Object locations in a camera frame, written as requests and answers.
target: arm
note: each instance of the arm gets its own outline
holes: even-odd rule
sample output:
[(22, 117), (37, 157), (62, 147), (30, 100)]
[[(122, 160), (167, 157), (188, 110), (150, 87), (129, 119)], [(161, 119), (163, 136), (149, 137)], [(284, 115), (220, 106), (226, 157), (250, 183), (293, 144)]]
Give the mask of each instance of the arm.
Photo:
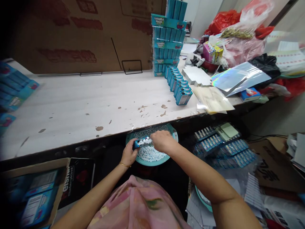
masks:
[(150, 135), (156, 150), (168, 154), (211, 201), (217, 228), (261, 228), (235, 189), (212, 167), (177, 143), (168, 131)]
[[(132, 146), (136, 138), (126, 145), (121, 163), (132, 165), (137, 157), (138, 149), (132, 151)], [(59, 228), (86, 228), (91, 222), (96, 212), (108, 199), (112, 189), (127, 171), (128, 167), (118, 164), (103, 180), (93, 189), (84, 195), (53, 227)]]

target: white candy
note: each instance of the white candy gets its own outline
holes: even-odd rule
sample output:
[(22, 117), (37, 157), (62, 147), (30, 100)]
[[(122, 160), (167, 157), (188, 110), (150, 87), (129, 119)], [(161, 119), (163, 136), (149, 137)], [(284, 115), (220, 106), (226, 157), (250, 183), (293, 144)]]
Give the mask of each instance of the white candy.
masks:
[[(157, 130), (169, 131), (169, 129), (166, 125), (160, 126), (160, 127), (152, 127), (150, 129), (134, 133), (133, 137), (142, 138), (143, 136), (146, 136), (146, 135), (150, 136), (152, 133), (156, 132)], [(153, 144), (152, 144), (153, 141), (151, 140), (150, 137), (146, 137), (146, 139), (144, 139), (142, 142), (143, 142), (142, 146), (138, 152), (138, 157), (141, 158), (142, 160), (148, 161), (148, 162), (154, 162), (154, 161), (159, 161), (166, 156), (165, 153), (161, 153), (161, 152), (155, 150), (155, 148), (153, 147)]]

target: wall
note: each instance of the wall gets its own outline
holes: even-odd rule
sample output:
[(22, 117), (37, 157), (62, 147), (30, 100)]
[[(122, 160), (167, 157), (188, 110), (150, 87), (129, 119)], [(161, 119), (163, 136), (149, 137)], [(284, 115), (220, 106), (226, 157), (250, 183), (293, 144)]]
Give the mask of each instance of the wall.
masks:
[(278, 97), (248, 113), (242, 119), (252, 134), (286, 135), (305, 132), (305, 94), (285, 102)]

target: woman's left hand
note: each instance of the woman's left hand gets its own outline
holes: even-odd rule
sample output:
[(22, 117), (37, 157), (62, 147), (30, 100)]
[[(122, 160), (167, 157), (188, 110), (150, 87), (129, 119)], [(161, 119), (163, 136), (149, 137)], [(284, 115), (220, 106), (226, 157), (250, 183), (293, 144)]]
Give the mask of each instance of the woman's left hand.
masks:
[(137, 140), (137, 138), (131, 139), (123, 150), (121, 163), (124, 165), (131, 166), (136, 160), (140, 148), (132, 150), (133, 143), (135, 142), (135, 140)]

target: gold bracelet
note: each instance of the gold bracelet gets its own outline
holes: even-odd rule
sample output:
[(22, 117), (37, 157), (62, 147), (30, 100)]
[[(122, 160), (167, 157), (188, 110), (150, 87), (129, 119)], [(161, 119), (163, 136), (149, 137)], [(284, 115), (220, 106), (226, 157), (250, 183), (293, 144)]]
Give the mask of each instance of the gold bracelet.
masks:
[(131, 167), (131, 165), (124, 165), (123, 163), (120, 162), (121, 165), (125, 166), (125, 167)]

